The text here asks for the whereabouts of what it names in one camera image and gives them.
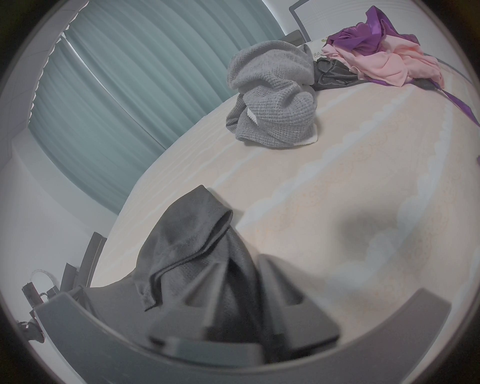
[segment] black cloth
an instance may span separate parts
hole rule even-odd
[[[228,261],[215,341],[258,342],[261,312],[257,271],[230,226],[233,212],[203,185],[175,201],[142,246],[124,279],[84,288],[84,307],[126,338],[148,346],[146,332],[210,263]]]
[[[368,83],[368,80],[359,80],[355,73],[350,72],[348,67],[338,60],[319,58],[313,63],[313,70],[315,82],[312,88],[315,91]]]

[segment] purple garment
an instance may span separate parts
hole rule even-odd
[[[377,7],[371,6],[366,15],[367,23],[358,23],[354,27],[342,29],[340,32],[329,36],[326,44],[331,44],[347,51],[356,50],[363,56],[382,52],[381,42],[385,35],[400,37],[419,44],[415,35],[400,35],[388,17]]]
[[[369,76],[365,76],[365,78],[367,80],[369,80],[370,82],[375,83],[375,84],[391,86],[391,84],[389,84],[389,83],[387,83],[383,80],[372,79]],[[465,104],[458,97],[453,96],[451,93],[443,90],[442,87],[440,87],[440,84],[438,84],[437,82],[433,81],[432,79],[429,79],[429,80],[435,86],[435,88],[437,88],[439,91],[443,92],[445,94],[445,96],[447,96],[452,101],[452,103],[454,103],[457,107],[459,107],[463,111],[463,113],[465,113],[470,118],[470,120],[472,120],[475,124],[477,124],[480,127],[480,123],[478,122],[477,118],[473,114],[472,109],[467,104]]]

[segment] beige bed sheet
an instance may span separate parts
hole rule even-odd
[[[478,117],[472,85],[442,69],[446,90]],[[138,180],[92,286],[132,271],[166,208],[203,184],[234,210],[254,260],[267,253],[289,262],[340,324],[341,343],[420,287],[451,301],[433,356],[479,285],[479,129],[442,94],[410,84],[360,84],[317,98],[318,142],[293,149],[236,141],[225,128],[235,97],[200,120]]]

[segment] purple satin fabric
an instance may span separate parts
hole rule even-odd
[[[367,23],[358,23],[354,27],[342,29],[328,37],[331,44],[347,51],[356,50],[363,56],[382,52],[381,42],[385,35],[396,36],[419,44],[415,35],[400,35],[388,17],[377,7],[371,6],[366,12]]]
[[[383,80],[372,79],[371,77],[368,77],[368,76],[366,76],[365,78],[369,80],[371,83],[393,86],[389,83],[386,83]],[[442,91],[445,94],[445,96],[447,96],[452,101],[452,103],[454,103],[457,107],[459,107],[463,111],[463,113],[465,113],[470,118],[470,120],[472,120],[475,124],[477,124],[480,127],[480,123],[478,122],[477,118],[473,114],[472,109],[467,104],[465,104],[458,97],[455,97],[451,93],[443,90],[437,82],[433,81],[432,79],[429,79],[429,80],[435,86],[435,88],[437,88],[439,91]]]

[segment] pink fabric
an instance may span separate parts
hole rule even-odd
[[[339,60],[359,79],[365,75],[385,82],[402,86],[411,79],[432,79],[444,88],[444,78],[436,58],[423,55],[420,45],[396,36],[385,36],[382,41],[385,52],[363,56],[355,50],[348,52],[330,44],[322,48],[322,53],[330,60]]]

